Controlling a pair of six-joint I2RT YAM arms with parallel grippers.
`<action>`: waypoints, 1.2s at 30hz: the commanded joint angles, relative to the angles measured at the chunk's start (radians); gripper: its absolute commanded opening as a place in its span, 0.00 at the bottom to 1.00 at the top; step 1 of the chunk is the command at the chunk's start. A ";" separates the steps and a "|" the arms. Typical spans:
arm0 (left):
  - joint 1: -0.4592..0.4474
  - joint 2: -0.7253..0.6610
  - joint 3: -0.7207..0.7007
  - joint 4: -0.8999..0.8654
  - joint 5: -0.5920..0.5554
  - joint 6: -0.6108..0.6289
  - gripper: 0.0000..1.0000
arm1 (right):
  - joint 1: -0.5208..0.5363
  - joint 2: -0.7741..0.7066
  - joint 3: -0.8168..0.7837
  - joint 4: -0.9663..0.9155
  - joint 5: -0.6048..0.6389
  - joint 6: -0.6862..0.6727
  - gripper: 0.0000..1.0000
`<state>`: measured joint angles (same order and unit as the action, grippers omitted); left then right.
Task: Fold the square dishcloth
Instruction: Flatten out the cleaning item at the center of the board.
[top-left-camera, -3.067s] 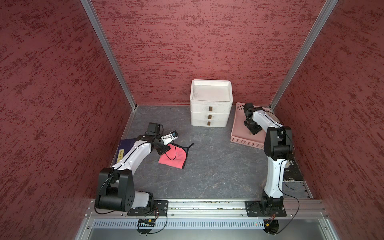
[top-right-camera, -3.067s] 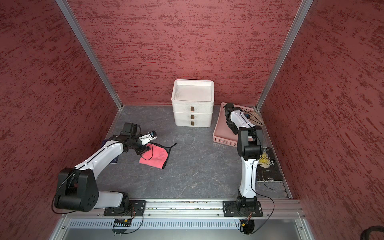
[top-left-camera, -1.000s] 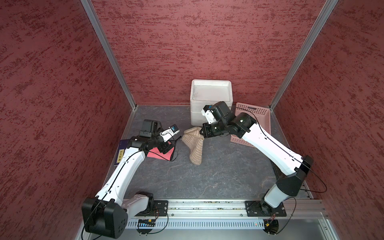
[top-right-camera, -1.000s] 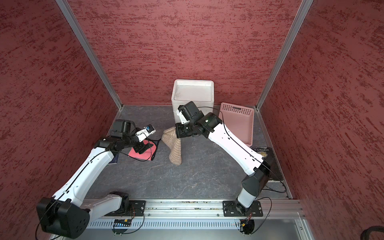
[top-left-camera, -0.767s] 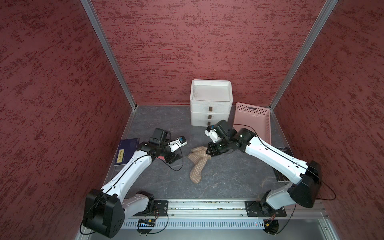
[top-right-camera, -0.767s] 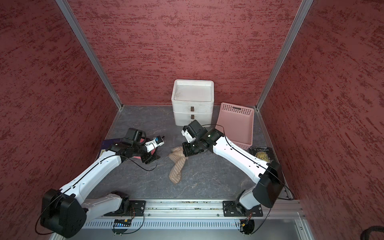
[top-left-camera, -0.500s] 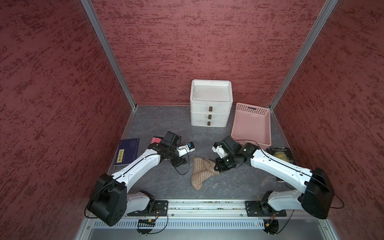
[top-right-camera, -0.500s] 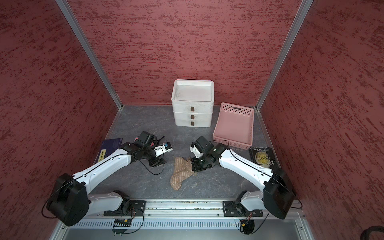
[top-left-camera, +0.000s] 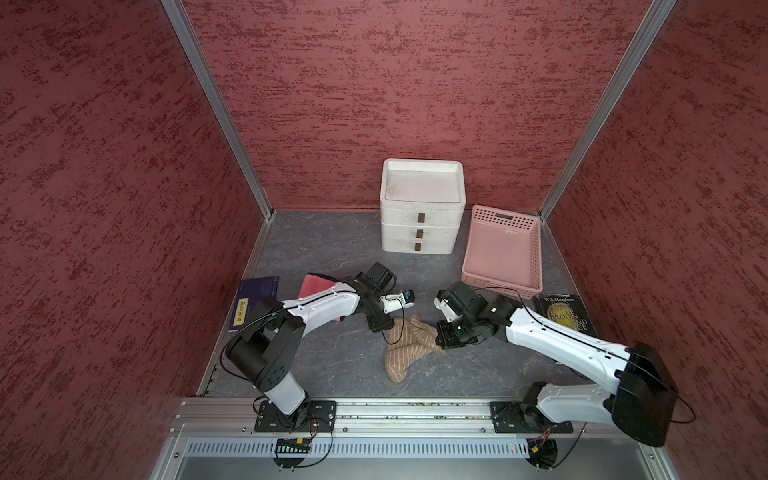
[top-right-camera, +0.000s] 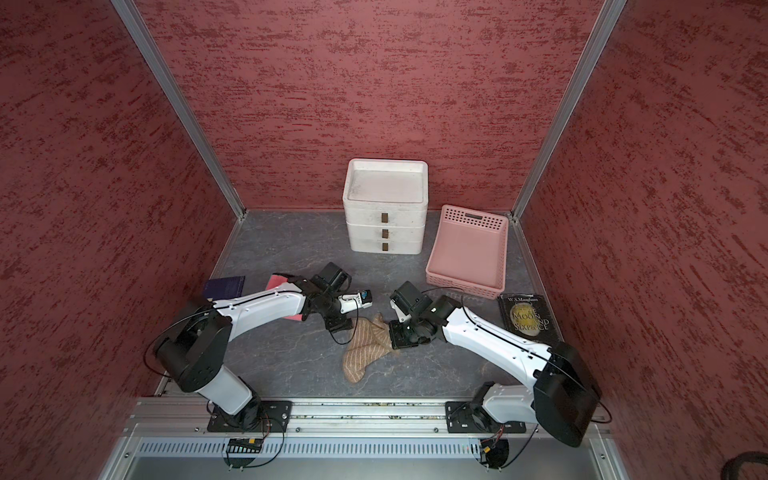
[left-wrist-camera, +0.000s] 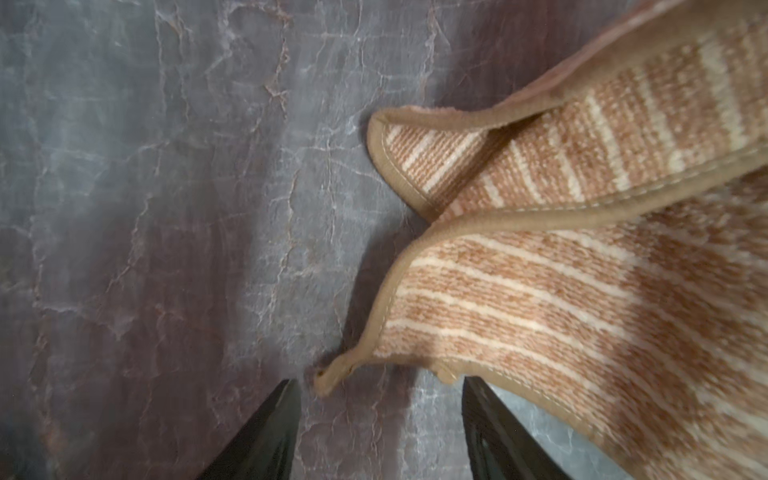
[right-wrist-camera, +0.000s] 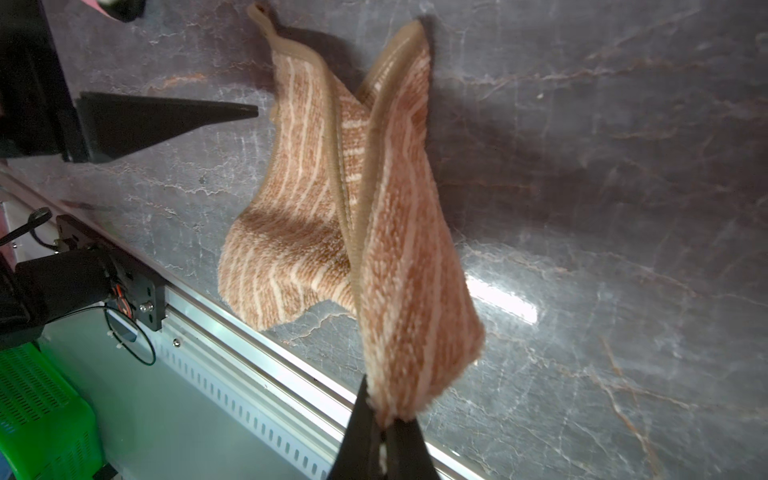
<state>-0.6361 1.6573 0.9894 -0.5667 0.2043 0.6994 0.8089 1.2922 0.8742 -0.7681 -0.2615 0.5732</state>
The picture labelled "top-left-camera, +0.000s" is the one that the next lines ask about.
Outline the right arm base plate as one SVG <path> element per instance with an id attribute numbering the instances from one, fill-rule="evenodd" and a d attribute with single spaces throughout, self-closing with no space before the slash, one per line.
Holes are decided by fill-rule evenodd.
<path id="1" fill-rule="evenodd" d="M 497 434 L 514 433 L 524 435 L 540 435 L 544 433 L 566 434 L 573 433 L 574 428 L 569 421 L 554 423 L 535 406 L 514 402 L 491 402 L 490 414 Z"/>

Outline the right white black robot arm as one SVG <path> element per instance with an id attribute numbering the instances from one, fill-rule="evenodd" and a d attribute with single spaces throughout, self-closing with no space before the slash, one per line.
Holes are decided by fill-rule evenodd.
<path id="1" fill-rule="evenodd" d="M 499 430 L 555 433 L 571 422 L 613 425 L 651 447 L 665 445 L 682 397 L 660 354 L 580 333 L 533 312 L 514 290 L 488 300 L 457 281 L 440 290 L 437 345 L 457 349 L 496 338 L 542 354 L 586 378 L 583 385 L 533 383 L 522 400 L 492 413 Z"/>

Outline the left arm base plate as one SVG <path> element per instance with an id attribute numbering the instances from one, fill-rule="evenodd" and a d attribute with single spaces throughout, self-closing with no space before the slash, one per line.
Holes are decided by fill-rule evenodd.
<path id="1" fill-rule="evenodd" d="M 332 433 L 337 403 L 329 400 L 305 400 L 291 414 L 283 413 L 271 402 L 256 408 L 254 431 L 257 433 Z"/>

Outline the beige striped woven dishcloth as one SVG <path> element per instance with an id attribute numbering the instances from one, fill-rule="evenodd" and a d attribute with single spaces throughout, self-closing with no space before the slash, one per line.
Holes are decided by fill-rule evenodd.
<path id="1" fill-rule="evenodd" d="M 387 344 L 384 366 L 389 380 L 399 384 L 417 361 L 430 354 L 444 355 L 436 342 L 437 334 L 437 329 L 424 322 L 417 313 L 397 319 L 394 327 L 383 336 Z"/>

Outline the pink grey dishcloth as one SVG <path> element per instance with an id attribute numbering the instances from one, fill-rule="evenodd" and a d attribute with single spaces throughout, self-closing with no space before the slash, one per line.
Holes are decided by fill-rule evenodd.
<path id="1" fill-rule="evenodd" d="M 307 274 L 299 291 L 297 310 L 306 323 L 338 321 L 341 317 L 337 304 L 343 298 L 338 282 L 316 274 Z"/>

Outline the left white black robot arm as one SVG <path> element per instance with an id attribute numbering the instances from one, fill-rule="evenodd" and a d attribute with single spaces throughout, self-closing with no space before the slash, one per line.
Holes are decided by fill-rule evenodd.
<path id="1" fill-rule="evenodd" d="M 397 291 L 397 276 L 375 263 L 366 272 L 347 279 L 320 275 L 328 286 L 297 299 L 279 301 L 268 296 L 254 306 L 223 347 L 220 356 L 248 381 L 260 399 L 275 411 L 275 421 L 292 431 L 310 422 L 313 408 L 306 391 L 291 372 L 305 336 L 348 317 L 362 315 L 373 333 L 396 325 L 393 315 L 403 315 L 415 301 L 411 290 Z"/>

